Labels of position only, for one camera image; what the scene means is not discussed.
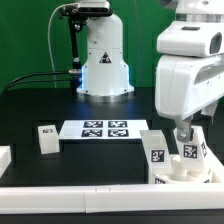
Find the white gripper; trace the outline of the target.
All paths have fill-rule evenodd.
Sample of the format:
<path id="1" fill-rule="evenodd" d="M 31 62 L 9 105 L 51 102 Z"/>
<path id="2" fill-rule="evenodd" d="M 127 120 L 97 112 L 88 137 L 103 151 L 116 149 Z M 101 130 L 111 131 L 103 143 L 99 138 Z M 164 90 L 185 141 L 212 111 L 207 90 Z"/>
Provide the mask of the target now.
<path id="1" fill-rule="evenodd" d="M 191 115 L 213 117 L 224 96 L 224 63 L 220 56 L 191 58 L 164 55 L 156 69 L 155 107 L 162 117 L 175 120 L 177 140 L 190 142 Z"/>

